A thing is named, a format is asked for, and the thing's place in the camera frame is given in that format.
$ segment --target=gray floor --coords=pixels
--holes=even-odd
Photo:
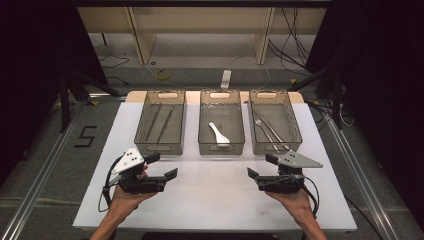
[[[194,37],[197,44],[190,45],[193,42],[190,42],[188,37],[191,37],[191,39]],[[274,38],[277,41],[281,36],[274,36]],[[133,90],[176,87],[155,82],[149,70],[138,64],[131,37],[106,35],[106,39],[108,46],[103,46],[100,35],[92,35],[93,45],[96,47],[99,56],[113,54],[130,58],[129,62],[118,68],[104,68],[107,76],[120,77],[129,82],[129,85],[124,85],[119,80],[110,79],[111,87],[123,93]],[[173,44],[169,44],[170,39],[175,40]],[[235,56],[247,56],[254,59],[253,48],[249,39],[249,36],[244,35],[164,35],[158,38],[153,57],[148,66],[152,69],[161,67],[171,69],[172,78],[166,81],[169,84],[178,84],[180,87],[217,87],[220,84],[223,69],[229,67]],[[304,39],[313,42],[313,36]],[[219,50],[216,50],[215,45],[213,45],[214,42],[219,44]],[[108,59],[108,61],[102,61],[102,64],[112,66],[122,60]],[[233,86],[243,86],[240,88],[258,88],[267,83],[268,76],[265,68],[270,76],[270,83],[267,87],[287,88],[290,86],[290,79],[296,78],[300,81],[305,78],[285,71],[279,59],[273,57],[271,53],[268,53],[265,68],[252,64],[245,58],[237,59],[233,63],[234,65],[231,65],[233,70],[231,83]],[[314,97],[314,87],[314,85],[311,85],[302,90],[305,99]],[[88,89],[91,93],[101,93],[101,91],[90,86],[88,86]],[[91,235],[91,232],[73,228],[72,222],[103,150],[119,104],[119,101],[103,100],[84,107],[19,239],[82,239]],[[311,112],[317,120],[320,118],[319,113],[315,110],[311,110]],[[18,163],[8,180],[1,187],[0,229],[6,228],[22,198],[25,197],[34,178],[42,168],[59,136],[60,124],[60,108],[55,105],[51,114],[46,116],[45,123],[33,144],[28,148],[28,159]],[[89,129],[86,132],[95,136],[95,139],[89,148],[75,148],[75,145],[85,144],[88,141],[78,138],[84,126],[97,126],[96,129]],[[321,138],[342,191],[370,219],[373,219],[328,123],[321,121],[317,123],[317,128],[320,129]],[[342,131],[371,182],[379,201],[388,213],[399,239],[424,239],[423,232],[390,180],[384,174],[384,171],[377,167],[375,157],[361,133],[360,126],[344,127]],[[351,211],[358,223],[358,229],[352,233],[327,232],[329,239],[377,239],[369,224],[358,211],[352,206]],[[140,232],[118,231],[117,239],[140,239],[141,235]],[[278,233],[280,239],[300,239],[300,235],[299,232]]]

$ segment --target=wire mesh tray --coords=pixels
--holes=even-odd
[[[215,132],[209,123],[213,123],[230,143],[218,144]],[[245,138],[239,91],[201,91],[198,141],[201,155],[243,153]]]
[[[141,154],[182,155],[185,91],[148,91],[134,143]]]
[[[302,143],[299,126],[285,90],[249,93],[249,120],[253,153],[284,154]]]

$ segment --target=aluminum rail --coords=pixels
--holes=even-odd
[[[45,163],[43,164],[40,172],[34,180],[34,183],[31,185],[31,188],[27,192],[26,196],[22,200],[18,210],[15,212],[14,216],[8,223],[6,231],[2,236],[2,240],[15,240],[18,239],[21,234],[26,221],[28,220],[38,197],[46,185],[51,172],[53,171],[56,162],[58,161],[66,142],[68,141],[69,135],[72,132],[75,122],[78,119],[78,116],[84,109],[86,102],[78,102],[71,115],[71,121],[63,133],[59,134],[56,143],[54,144],[52,150],[49,153]]]
[[[375,194],[374,189],[372,188],[370,182],[368,181],[365,173],[362,171],[362,168],[352,151],[352,148],[349,145],[344,133],[342,130],[339,130],[333,120],[328,122],[330,130],[337,141],[337,144],[340,147],[340,150],[343,153],[343,156],[349,166],[350,171],[352,172],[353,178],[355,179],[356,184],[361,191],[361,194],[367,204],[375,222],[377,225],[380,234],[384,239],[392,240],[399,239],[393,224],[390,221],[389,216],[386,214],[382,204],[378,200],[377,195]]]

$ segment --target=wire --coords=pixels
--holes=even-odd
[[[314,122],[315,123],[320,123],[320,122],[322,122],[322,120],[324,120],[324,114],[320,111],[320,110],[318,110],[318,109],[316,109],[316,108],[311,108],[311,109],[315,109],[316,111],[318,111],[318,113],[320,114],[320,116],[321,116],[321,118],[319,119],[319,120],[315,120],[315,118],[314,118]]]
[[[331,117],[329,117],[329,118],[327,119],[327,121],[325,121],[325,123],[324,123],[324,124],[322,124],[320,128],[318,128],[318,132],[319,132],[319,131],[321,131],[321,129],[322,129],[324,126],[326,126],[326,125],[327,125],[327,123],[328,123],[331,119],[332,119],[332,118],[331,118]]]
[[[260,87],[260,88],[258,88],[258,89],[256,89],[256,90],[260,90],[260,89],[262,89],[262,88],[266,87],[268,84],[270,84],[270,83],[271,83],[271,77],[269,76],[268,69],[267,69],[265,66],[263,66],[263,65],[257,64],[256,62],[252,61],[250,58],[248,58],[248,57],[246,57],[246,56],[237,56],[237,57],[234,57],[234,58],[230,61],[230,64],[229,64],[229,66],[228,66],[228,70],[231,70],[231,64],[233,64],[234,60],[236,60],[236,59],[238,59],[238,58],[246,58],[246,59],[247,59],[247,60],[249,60],[251,63],[253,63],[253,64],[255,64],[255,65],[258,65],[258,66],[262,67],[263,69],[265,69],[265,71],[266,71],[266,75],[268,76],[268,82],[267,82],[267,83],[265,83],[264,85],[262,85],[262,87]]]
[[[305,56],[305,52],[309,55],[309,52],[305,49],[305,47],[303,46],[302,42],[300,41],[298,35],[297,35],[297,27],[298,27],[298,21],[297,21],[297,14],[298,14],[298,8],[293,8],[293,24],[290,27],[290,23],[289,20],[287,19],[286,13],[284,11],[284,8],[281,8],[282,12],[283,12],[283,16],[284,19],[286,20],[287,26],[290,30],[290,35],[293,37],[293,39],[296,42],[296,48],[298,50],[298,54],[299,57],[301,58],[302,62],[303,62],[303,58],[305,58],[305,60],[307,59],[307,57]]]
[[[119,77],[106,77],[106,78],[114,78],[114,79],[118,79],[119,81],[121,81],[121,82],[123,82],[125,85],[130,85],[130,83],[129,82],[126,82],[126,81],[124,81],[124,80],[122,80],[121,78],[119,78]]]
[[[169,82],[163,82],[163,80],[160,80],[156,77],[156,74],[153,73],[152,69],[146,64],[145,67],[147,68],[147,70],[149,70],[149,72],[152,74],[153,78],[155,79],[155,81],[159,84],[162,85],[169,85],[169,86],[176,86],[176,87],[181,87],[181,88],[200,88],[200,89],[210,89],[210,87],[203,87],[203,86],[184,86],[184,85],[179,85],[179,84],[174,84],[174,83],[169,83]]]
[[[316,211],[318,211],[318,208],[319,208],[319,192],[318,192],[317,185],[315,185],[315,183],[314,183],[314,181],[312,181],[312,179],[310,179],[308,177],[305,177],[305,178],[308,179],[312,183],[312,185],[314,185],[315,191],[317,193],[317,210]]]
[[[316,218],[317,217],[316,215],[317,215],[317,212],[318,212],[318,207],[319,207],[318,202],[315,199],[314,195],[305,186],[302,186],[302,189],[305,190],[305,192],[309,195],[309,197],[311,197],[312,202],[314,202],[314,209],[312,210],[312,213],[314,214],[314,217]]]
[[[285,177],[285,178],[280,178],[280,179],[275,180],[273,182],[268,182],[268,183],[263,183],[263,184],[259,184],[256,180],[255,181],[258,184],[258,186],[263,187],[263,186],[268,186],[268,185],[272,185],[272,184],[275,184],[275,183],[279,183],[279,182],[288,180],[288,179],[292,178],[292,175],[289,175],[289,174],[287,174],[287,175],[280,175],[279,177]]]
[[[316,104],[313,101],[307,101],[306,104],[308,104],[309,107],[315,108],[315,109],[317,109],[318,111],[320,111],[320,112],[322,112],[324,114],[327,114],[327,115],[331,115],[332,114],[332,111],[331,111],[331,108],[330,107]]]
[[[97,210],[98,210],[99,212],[106,212],[107,210],[109,210],[109,207],[107,207],[106,209],[100,210],[100,203],[101,203],[101,201],[102,201],[102,196],[103,196],[103,194],[102,194],[102,193],[100,193],[99,204],[97,205]]]
[[[301,63],[299,63],[299,62],[297,62],[295,59],[293,59],[292,57],[290,57],[289,55],[287,55],[285,52],[283,52],[283,50],[284,50],[284,46],[283,46],[283,48],[280,50],[280,49],[278,49],[277,48],[277,46],[275,46],[275,44],[270,40],[270,39],[268,39],[268,42],[271,44],[271,45],[268,45],[268,47],[269,47],[269,49],[271,50],[271,52],[273,52],[277,57],[279,57],[280,58],[280,61],[281,61],[281,66],[285,69],[285,70],[287,70],[287,71],[289,71],[289,72],[292,72],[292,73],[295,73],[295,74],[299,74],[299,75],[303,75],[303,76],[310,76],[310,74],[303,74],[303,73],[299,73],[299,72],[295,72],[295,71],[292,71],[292,70],[290,70],[290,69],[288,69],[285,65],[284,65],[284,63],[283,63],[283,60],[284,61],[286,61],[286,62],[289,62],[289,63],[293,63],[293,64],[295,64],[295,65],[297,65],[297,66],[299,66],[299,67],[301,67],[301,68],[303,68],[304,70],[306,70],[306,68],[305,68],[305,66],[304,65],[302,65]]]
[[[155,72],[155,78],[159,81],[165,81],[168,80],[171,77],[171,70],[166,69],[159,69]]]
[[[116,64],[116,65],[113,65],[113,66],[103,66],[103,65],[102,65],[102,67],[104,67],[104,68],[114,68],[114,67],[120,66],[120,65],[122,65],[122,64],[124,64],[124,63],[126,63],[126,62],[129,62],[129,61],[130,61],[130,59],[129,59],[129,58],[117,57],[117,56],[114,56],[114,55],[108,55],[108,56],[106,56],[106,57],[104,57],[104,58],[99,59],[99,61],[101,62],[101,61],[103,61],[103,60],[105,60],[106,58],[109,58],[109,57],[114,57],[114,58],[122,59],[122,60],[124,60],[124,61],[123,61],[123,62],[121,62],[121,63],[118,63],[118,64]]]
[[[380,232],[378,231],[378,229],[374,226],[374,224],[372,224],[371,220],[364,214],[364,212],[361,211],[361,209],[359,209],[358,206],[356,206],[356,204],[350,200],[350,198],[348,196],[346,196],[346,194],[343,193],[343,196],[345,197],[345,199],[353,205],[354,208],[356,208],[356,210],[358,210],[358,212],[362,215],[362,217],[364,217],[365,221],[368,222],[368,224],[371,226],[371,228],[374,230],[374,232],[378,235],[378,238],[381,240],[384,240],[383,236],[380,234]]]
[[[342,116],[342,109],[343,109],[343,104],[340,104],[340,111],[339,111],[340,119],[342,120],[342,122],[343,122],[346,126],[351,127],[351,126],[353,125],[353,122],[354,122],[355,120],[352,118],[352,122],[350,122],[350,123],[346,123],[346,121],[343,119],[343,116]]]

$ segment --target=metal utensil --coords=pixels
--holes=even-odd
[[[144,138],[144,141],[147,141],[147,139],[149,138],[150,133],[152,132],[152,129],[153,129],[153,125],[154,125],[154,124],[155,124],[155,122],[156,122],[156,118],[158,117],[158,113],[159,113],[159,110],[161,109],[161,107],[162,107],[162,103],[159,103],[159,104],[158,104],[158,107],[156,108],[156,111],[155,111],[155,113],[154,113],[154,115],[153,115],[152,123],[150,124],[150,128],[149,128],[149,130],[147,131],[147,134],[146,134],[146,136],[145,136],[145,138]]]
[[[274,142],[271,138],[271,136],[269,135],[269,133],[266,131],[266,129],[264,128],[264,124],[262,123],[262,120],[259,118],[259,116],[253,117],[253,119],[255,120],[255,124],[258,125],[260,128],[262,128],[262,131],[264,131],[266,137],[268,138],[268,140],[270,142]],[[277,153],[280,153],[280,150],[278,149],[277,146],[272,145],[272,147],[275,149],[275,151],[277,151]]]
[[[257,113],[253,108],[252,108],[253,113],[256,114],[256,116],[258,116],[259,120],[261,122],[263,122],[263,124],[269,128],[269,130],[271,130],[272,134],[274,134],[274,136],[278,139],[279,142],[284,142],[283,139],[277,134],[277,132],[275,132],[274,128],[271,127],[271,123],[269,121],[266,121],[259,113]]]
[[[172,105],[171,109],[168,112],[168,115],[166,116],[165,123],[163,124],[162,129],[160,130],[159,137],[158,137],[158,140],[156,141],[156,143],[158,143],[160,138],[162,137],[162,134],[165,131],[166,126],[168,125],[169,119],[171,118],[173,111],[174,111],[174,105]]]
[[[210,122],[209,126],[211,126],[212,130],[215,132],[216,143],[218,143],[218,146],[228,147],[229,143],[230,143],[230,139],[228,139],[224,135],[222,135],[219,132],[219,130],[216,128],[215,124],[213,124],[213,122]]]

